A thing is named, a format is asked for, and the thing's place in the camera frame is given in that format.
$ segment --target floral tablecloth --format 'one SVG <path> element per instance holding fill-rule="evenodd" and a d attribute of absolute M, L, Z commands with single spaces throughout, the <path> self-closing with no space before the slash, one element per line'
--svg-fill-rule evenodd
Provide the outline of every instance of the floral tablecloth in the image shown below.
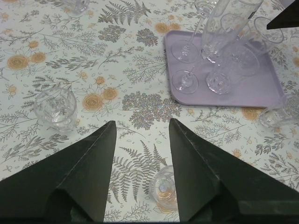
<path fill-rule="evenodd" d="M 265 0 L 255 16 L 273 19 L 282 10 L 278 0 Z M 105 221 L 178 221 L 178 212 L 149 195 L 149 180 L 171 164 L 174 117 L 298 190 L 298 125 L 268 129 L 257 119 L 262 109 L 182 106 L 171 98 L 163 37 L 193 30 L 198 18 L 193 0 L 92 0 L 80 15 L 59 0 L 0 0 L 0 179 L 115 120 Z M 284 32 L 270 55 L 284 91 L 299 95 L 299 29 Z M 54 86 L 76 96 L 72 132 L 49 128 L 33 112 L 36 96 Z"/>

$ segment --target drinking glass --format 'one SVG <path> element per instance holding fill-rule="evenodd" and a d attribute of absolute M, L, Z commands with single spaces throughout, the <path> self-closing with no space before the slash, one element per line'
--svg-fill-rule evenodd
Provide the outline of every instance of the drinking glass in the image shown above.
<path fill-rule="evenodd" d="M 87 9 L 87 6 L 90 3 L 90 0 L 60 0 L 60 1 L 78 13 L 85 11 Z"/>
<path fill-rule="evenodd" d="M 215 62 L 223 47 L 234 41 L 263 0 L 220 0 L 206 22 L 201 53 Z"/>
<path fill-rule="evenodd" d="M 299 122 L 299 97 L 292 94 L 284 95 L 260 113 L 259 119 L 266 127 L 280 127 Z"/>
<path fill-rule="evenodd" d="M 173 166 L 162 168 L 150 182 L 149 191 L 154 199 L 166 209 L 177 211 L 177 192 L 174 182 Z"/>
<path fill-rule="evenodd" d="M 188 41 L 180 40 L 171 46 L 173 56 L 181 62 L 193 63 L 197 60 L 199 53 L 197 47 L 193 44 L 195 35 L 197 34 L 202 22 L 208 18 L 217 4 L 218 0 L 195 0 L 195 8 L 200 13 L 199 22 Z"/>
<path fill-rule="evenodd" d="M 241 31 L 240 41 L 257 57 L 272 50 L 285 39 L 281 29 L 267 30 L 270 21 L 262 16 L 256 17 L 253 23 L 249 22 L 249 29 Z"/>
<path fill-rule="evenodd" d="M 49 126 L 70 131 L 77 121 L 77 102 L 74 94 L 63 88 L 50 88 L 41 92 L 34 102 L 34 113 Z"/>
<path fill-rule="evenodd" d="M 229 93 L 255 75 L 258 69 L 259 62 L 252 51 L 239 44 L 232 44 L 223 49 L 215 67 L 208 74 L 206 83 L 217 94 Z"/>

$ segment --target glass base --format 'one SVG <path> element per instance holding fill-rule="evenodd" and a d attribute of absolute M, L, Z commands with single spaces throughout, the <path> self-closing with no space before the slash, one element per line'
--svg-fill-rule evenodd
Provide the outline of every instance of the glass base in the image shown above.
<path fill-rule="evenodd" d="M 185 84 L 183 84 L 183 78 L 188 75 L 189 71 L 186 70 L 180 70 L 177 71 L 173 76 L 172 76 L 172 84 L 173 86 L 180 91 L 181 93 L 184 94 L 191 94 L 194 93 L 197 89 L 198 89 L 198 80 L 196 78 L 196 76 L 194 74 L 191 73 L 192 77 L 192 81 L 191 81 L 191 85 L 186 86 Z"/>
<path fill-rule="evenodd" d="M 173 43 L 171 46 L 171 52 L 173 56 L 180 62 L 193 63 L 198 59 L 198 49 L 194 44 L 191 43 L 189 51 L 185 51 L 184 46 L 186 46 L 187 43 L 188 41 L 177 41 Z"/>

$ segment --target fern print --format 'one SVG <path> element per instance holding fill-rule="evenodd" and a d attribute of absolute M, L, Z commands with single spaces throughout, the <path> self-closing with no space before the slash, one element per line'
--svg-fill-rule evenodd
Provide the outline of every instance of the fern print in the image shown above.
<path fill-rule="evenodd" d="M 119 1 L 124 5 L 116 4 L 111 1 L 109 2 L 110 5 L 105 5 L 107 9 L 102 9 L 103 14 L 100 14 L 98 22 L 113 23 L 113 21 L 115 21 L 116 24 L 120 22 L 123 25 L 127 19 L 128 25 L 131 24 L 131 21 L 138 24 L 139 19 L 143 15 L 147 16 L 147 13 L 151 13 L 143 2 L 139 4 L 134 0 L 135 4 L 132 4 L 123 0 Z"/>
<path fill-rule="evenodd" d="M 145 194 L 148 194 L 150 180 L 154 178 L 161 166 L 167 166 L 165 158 L 161 157 L 155 144 L 154 150 L 151 152 L 143 141 L 140 142 L 143 147 L 142 153 L 135 149 L 120 147 L 131 158 L 114 157 L 108 202 L 111 203 L 111 195 L 114 195 L 118 203 L 120 203 L 120 196 L 126 202 L 130 189 L 132 189 L 133 197 L 137 202 L 140 187 Z"/>
<path fill-rule="evenodd" d="M 299 189 L 299 170 L 292 163 L 287 162 L 282 155 L 271 153 L 268 161 L 261 168 L 273 178 L 284 183 L 290 188 Z"/>
<path fill-rule="evenodd" d="M 285 134 L 274 134 L 273 137 L 265 137 L 264 138 L 264 143 L 266 143 L 266 145 L 264 144 L 258 144 L 256 146 L 256 150 L 255 153 L 256 155 L 258 154 L 268 154 L 271 152 L 271 150 L 279 150 L 281 148 L 283 148 L 285 146 L 284 141 L 287 140 L 289 138 L 286 137 Z"/>

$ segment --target wine glass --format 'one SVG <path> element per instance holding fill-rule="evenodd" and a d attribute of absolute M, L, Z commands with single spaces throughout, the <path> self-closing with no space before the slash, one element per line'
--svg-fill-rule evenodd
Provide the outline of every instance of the wine glass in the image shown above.
<path fill-rule="evenodd" d="M 195 71 L 203 59 L 215 62 L 223 47 L 234 41 L 263 0 L 219 0 L 201 37 L 201 56 L 191 71 L 179 70 L 172 76 L 173 86 L 181 93 L 194 93 L 199 86 Z"/>
<path fill-rule="evenodd" d="M 195 28 L 195 31 L 191 35 L 188 41 L 180 40 L 171 46 L 171 52 L 173 56 L 181 62 L 193 63 L 197 60 L 199 52 L 197 47 L 192 43 L 195 35 L 197 34 L 201 24 L 208 18 L 217 4 L 218 0 L 195 0 L 194 5 L 197 11 L 200 13 L 199 22 Z"/>

